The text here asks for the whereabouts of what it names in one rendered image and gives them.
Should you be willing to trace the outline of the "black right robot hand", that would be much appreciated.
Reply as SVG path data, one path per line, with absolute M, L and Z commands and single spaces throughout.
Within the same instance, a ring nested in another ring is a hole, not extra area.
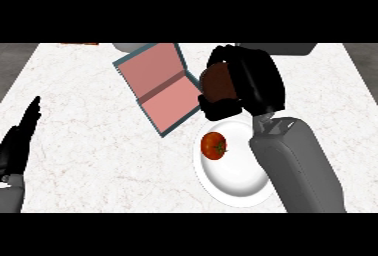
M 206 68 L 227 63 L 236 99 L 211 103 L 203 94 L 197 96 L 200 110 L 209 121 L 218 121 L 246 110 L 259 116 L 284 109 L 284 87 L 270 55 L 262 50 L 240 46 L 216 46 L 211 52 Z

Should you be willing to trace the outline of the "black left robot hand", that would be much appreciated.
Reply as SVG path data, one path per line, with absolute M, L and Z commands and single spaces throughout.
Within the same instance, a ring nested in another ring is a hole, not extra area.
M 35 97 L 27 105 L 19 124 L 10 127 L 0 142 L 0 177 L 10 174 L 23 174 L 29 155 L 29 142 L 39 117 L 39 97 Z

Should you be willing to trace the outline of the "brown cupcake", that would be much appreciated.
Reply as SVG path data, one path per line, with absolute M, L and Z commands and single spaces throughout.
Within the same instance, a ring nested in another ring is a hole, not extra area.
M 237 98 L 225 62 L 218 62 L 205 69 L 199 82 L 202 94 L 211 103 Z

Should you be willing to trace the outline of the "white plate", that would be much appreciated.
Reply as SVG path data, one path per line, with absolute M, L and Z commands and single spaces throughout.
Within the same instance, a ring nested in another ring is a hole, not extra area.
M 218 160 L 209 160 L 200 152 L 200 140 L 209 132 L 219 133 L 225 139 L 225 153 Z M 231 207 L 258 205 L 274 192 L 249 148 L 250 138 L 252 119 L 239 114 L 206 121 L 193 143 L 193 168 L 200 185 L 211 197 Z

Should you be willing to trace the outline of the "dark grey appliance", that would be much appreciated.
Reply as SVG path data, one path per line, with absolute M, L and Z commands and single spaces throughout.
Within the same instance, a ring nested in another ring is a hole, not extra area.
M 259 49 L 270 55 L 305 56 L 315 43 L 237 43 L 246 49 Z

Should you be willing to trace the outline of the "red tomato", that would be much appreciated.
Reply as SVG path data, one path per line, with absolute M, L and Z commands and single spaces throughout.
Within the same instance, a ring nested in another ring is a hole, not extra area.
M 227 152 L 225 138 L 218 132 L 208 132 L 200 139 L 200 153 L 209 160 L 218 160 Z

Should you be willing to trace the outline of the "grey bowl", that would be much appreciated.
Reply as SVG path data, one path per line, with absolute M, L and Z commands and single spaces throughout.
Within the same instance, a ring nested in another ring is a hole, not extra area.
M 141 51 L 147 46 L 147 43 L 113 43 L 113 47 L 123 53 L 132 53 Z

